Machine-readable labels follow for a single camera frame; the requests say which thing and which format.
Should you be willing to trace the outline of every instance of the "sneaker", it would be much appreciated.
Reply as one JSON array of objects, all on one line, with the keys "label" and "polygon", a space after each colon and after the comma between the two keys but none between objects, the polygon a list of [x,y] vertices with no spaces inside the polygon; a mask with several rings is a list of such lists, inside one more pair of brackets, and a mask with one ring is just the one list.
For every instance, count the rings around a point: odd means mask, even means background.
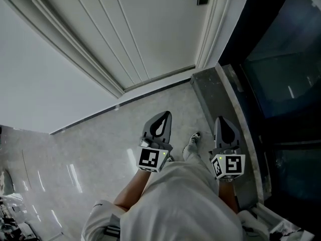
[{"label": "sneaker", "polygon": [[194,143],[197,145],[198,141],[201,139],[201,133],[196,132],[190,138],[190,143]]}]

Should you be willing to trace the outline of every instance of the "black baseboard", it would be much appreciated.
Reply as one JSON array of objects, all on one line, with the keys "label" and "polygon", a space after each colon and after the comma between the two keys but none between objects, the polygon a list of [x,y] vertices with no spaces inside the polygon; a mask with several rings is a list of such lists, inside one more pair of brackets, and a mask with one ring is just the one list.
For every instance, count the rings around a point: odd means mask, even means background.
[{"label": "black baseboard", "polygon": [[147,94],[143,94],[143,95],[140,95],[140,96],[135,97],[135,98],[133,98],[133,99],[130,99],[130,100],[128,100],[128,101],[122,102],[122,103],[120,103],[120,104],[118,104],[118,105],[112,106],[112,107],[107,108],[107,109],[105,109],[105,110],[102,110],[102,111],[100,111],[100,112],[98,112],[98,113],[95,113],[95,114],[93,114],[93,115],[91,115],[91,116],[88,116],[88,117],[86,117],[86,118],[84,118],[84,119],[81,119],[81,120],[79,120],[78,122],[72,123],[71,125],[68,125],[68,126],[62,128],[62,129],[60,129],[60,130],[57,130],[57,131],[51,133],[51,135],[57,134],[57,133],[59,133],[59,132],[61,132],[61,131],[64,131],[64,130],[66,130],[66,129],[69,129],[69,128],[71,128],[71,127],[73,127],[73,126],[76,126],[76,125],[78,125],[78,124],[80,124],[80,123],[83,123],[83,122],[85,122],[85,121],[87,121],[87,120],[89,120],[89,119],[91,119],[91,118],[95,118],[95,117],[97,117],[97,116],[99,116],[99,115],[101,115],[101,114],[103,114],[103,113],[109,112],[109,111],[114,110],[114,109],[116,109],[116,108],[118,108],[118,107],[124,106],[124,105],[126,105],[126,104],[128,104],[128,103],[137,101],[137,100],[139,100],[139,99],[142,99],[142,98],[144,98],[144,97],[150,96],[150,95],[152,95],[152,94],[156,94],[156,93],[158,93],[158,92],[164,91],[164,90],[166,90],[166,89],[169,89],[169,88],[172,88],[172,87],[175,87],[175,86],[184,84],[184,83],[186,83],[186,82],[189,82],[190,80],[191,80],[191,78],[184,79],[184,80],[179,81],[179,82],[176,82],[176,83],[174,83],[174,84],[171,84],[171,85],[168,85],[168,86],[165,86],[165,87],[156,89],[156,90],[151,91],[151,92],[149,92],[149,93],[147,93]]}]

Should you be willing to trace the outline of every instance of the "glossy gray floor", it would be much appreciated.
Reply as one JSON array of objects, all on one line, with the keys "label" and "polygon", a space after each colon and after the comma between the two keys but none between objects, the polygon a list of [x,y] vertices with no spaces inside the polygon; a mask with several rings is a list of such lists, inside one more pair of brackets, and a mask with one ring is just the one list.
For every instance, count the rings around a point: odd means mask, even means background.
[{"label": "glossy gray floor", "polygon": [[58,240],[79,240],[94,202],[113,201],[136,172],[134,151],[144,123],[165,110],[173,115],[171,154],[182,159],[190,136],[201,131],[200,154],[209,165],[207,151],[214,142],[189,83],[54,136],[3,128],[0,159],[15,187],[6,202],[19,207],[16,219],[28,222],[43,240],[60,232],[65,237]]}]

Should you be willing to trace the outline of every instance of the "white marker cube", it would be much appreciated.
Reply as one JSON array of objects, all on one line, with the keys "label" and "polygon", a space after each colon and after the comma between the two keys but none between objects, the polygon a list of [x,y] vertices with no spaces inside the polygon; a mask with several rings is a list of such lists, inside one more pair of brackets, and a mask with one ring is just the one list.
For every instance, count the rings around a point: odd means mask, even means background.
[{"label": "white marker cube", "polygon": [[233,179],[244,174],[245,155],[216,155],[211,162],[218,179]]},{"label": "white marker cube", "polygon": [[167,150],[160,150],[150,147],[138,147],[139,160],[136,166],[143,171],[160,172],[169,157]]}]

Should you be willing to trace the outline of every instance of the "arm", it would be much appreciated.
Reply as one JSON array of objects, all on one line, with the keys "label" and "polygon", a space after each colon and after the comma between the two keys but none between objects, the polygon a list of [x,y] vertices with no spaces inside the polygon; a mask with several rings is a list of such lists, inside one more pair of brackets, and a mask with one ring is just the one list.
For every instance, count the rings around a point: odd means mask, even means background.
[{"label": "arm", "polygon": [[219,187],[219,197],[230,207],[235,213],[238,213],[233,182],[221,182]]},{"label": "arm", "polygon": [[120,192],[114,205],[128,211],[138,202],[150,177],[150,172],[138,170],[129,184]]}]

